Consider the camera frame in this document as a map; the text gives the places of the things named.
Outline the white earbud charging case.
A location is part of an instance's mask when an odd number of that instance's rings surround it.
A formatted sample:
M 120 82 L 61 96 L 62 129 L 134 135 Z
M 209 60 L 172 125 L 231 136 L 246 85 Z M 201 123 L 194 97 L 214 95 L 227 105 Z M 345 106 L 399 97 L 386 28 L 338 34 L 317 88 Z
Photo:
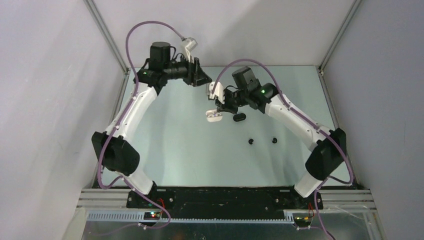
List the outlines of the white earbud charging case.
M 216 109 L 207 110 L 205 112 L 206 120 L 210 123 L 219 122 L 223 119 L 223 115 Z

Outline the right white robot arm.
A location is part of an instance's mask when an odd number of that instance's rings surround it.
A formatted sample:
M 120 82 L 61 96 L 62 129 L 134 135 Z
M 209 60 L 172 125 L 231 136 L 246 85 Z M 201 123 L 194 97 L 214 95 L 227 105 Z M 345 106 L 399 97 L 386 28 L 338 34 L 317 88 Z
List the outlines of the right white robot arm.
M 217 109 L 208 118 L 221 116 L 222 112 L 236 115 L 239 108 L 249 106 L 281 123 L 304 143 L 310 151 L 305 163 L 305 173 L 294 185 L 291 204 L 304 209 L 311 202 L 311 194 L 319 188 L 347 160 L 346 133 L 332 130 L 310 118 L 284 94 L 276 83 L 261 84 L 250 67 L 232 73 L 235 90 L 224 87 L 219 80 L 207 87 L 208 98 Z

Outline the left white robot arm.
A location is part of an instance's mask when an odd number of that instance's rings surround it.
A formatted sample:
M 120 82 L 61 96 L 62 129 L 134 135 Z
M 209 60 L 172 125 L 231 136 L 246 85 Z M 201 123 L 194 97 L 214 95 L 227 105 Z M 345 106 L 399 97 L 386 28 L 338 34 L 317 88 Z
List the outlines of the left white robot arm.
M 131 189 L 140 192 L 138 201 L 145 208 L 156 206 L 158 194 L 151 190 L 154 181 L 145 174 L 140 154 L 131 145 L 139 123 L 169 80 L 182 79 L 192 87 L 212 82 L 202 70 L 199 59 L 191 55 L 197 46 L 196 40 L 185 38 L 181 46 L 182 56 L 176 60 L 171 55 L 175 47 L 168 42 L 152 43 L 144 66 L 134 75 L 133 90 L 125 107 L 103 132 L 96 131 L 91 137 L 98 163 L 116 172 Z

